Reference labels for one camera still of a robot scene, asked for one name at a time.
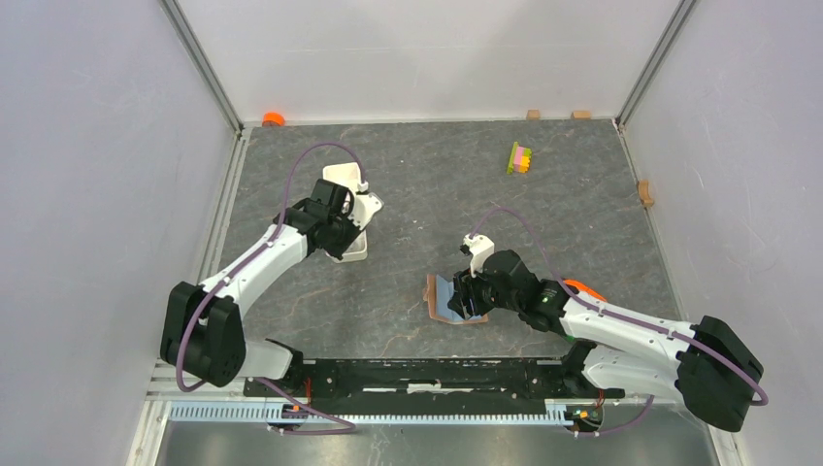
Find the brown leather card holder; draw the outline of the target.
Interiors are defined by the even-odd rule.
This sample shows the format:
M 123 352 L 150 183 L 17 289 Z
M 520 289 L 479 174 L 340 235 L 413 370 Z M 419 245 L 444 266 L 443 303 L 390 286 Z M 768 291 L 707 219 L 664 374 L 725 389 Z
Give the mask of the brown leather card holder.
M 428 274 L 426 276 L 423 299 L 427 303 L 428 315 L 431 319 L 451 325 L 481 324 L 489 321 L 488 316 L 461 317 L 448 306 L 448 301 L 453 295 L 452 281 L 440 275 Z

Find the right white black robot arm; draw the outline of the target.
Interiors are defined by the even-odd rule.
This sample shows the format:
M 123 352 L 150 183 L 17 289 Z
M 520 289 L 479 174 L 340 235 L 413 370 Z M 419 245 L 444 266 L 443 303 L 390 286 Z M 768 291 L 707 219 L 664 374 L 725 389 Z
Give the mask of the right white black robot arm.
M 574 396 L 595 389 L 670 399 L 728 432 L 741 430 L 750 408 L 769 402 L 763 365 L 722 319 L 644 315 L 540 279 L 512 250 L 461 251 L 470 262 L 453 276 L 448 309 L 463 319 L 511 311 L 535 330 L 572 340 L 560 381 Z

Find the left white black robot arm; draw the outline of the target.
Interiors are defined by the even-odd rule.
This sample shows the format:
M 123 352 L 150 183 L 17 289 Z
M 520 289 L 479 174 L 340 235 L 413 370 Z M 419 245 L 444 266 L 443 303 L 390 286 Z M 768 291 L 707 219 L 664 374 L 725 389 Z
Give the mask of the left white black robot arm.
M 341 261 L 383 207 L 373 193 L 319 180 L 310 196 L 275 217 L 263 236 L 229 266 L 200 283 L 180 282 L 169 295 L 159 357 L 176 370 L 182 391 L 237 378 L 267 378 L 281 395 L 304 385 L 296 350 L 248 342 L 244 317 L 290 268 L 317 250 Z

